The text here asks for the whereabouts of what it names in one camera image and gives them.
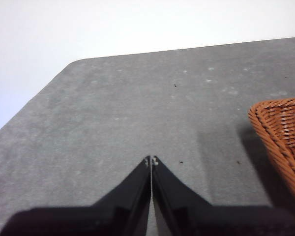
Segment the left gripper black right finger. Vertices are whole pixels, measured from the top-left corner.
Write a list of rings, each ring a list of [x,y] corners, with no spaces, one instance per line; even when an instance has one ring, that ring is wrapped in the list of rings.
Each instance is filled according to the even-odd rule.
[[[161,236],[295,236],[295,218],[268,206],[213,206],[181,182],[157,157],[151,185]]]

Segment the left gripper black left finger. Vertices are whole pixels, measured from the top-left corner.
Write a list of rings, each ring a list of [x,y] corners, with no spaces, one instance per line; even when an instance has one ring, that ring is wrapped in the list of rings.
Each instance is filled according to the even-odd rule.
[[[90,206],[38,207],[14,214],[2,236],[144,236],[151,198],[150,156]]]

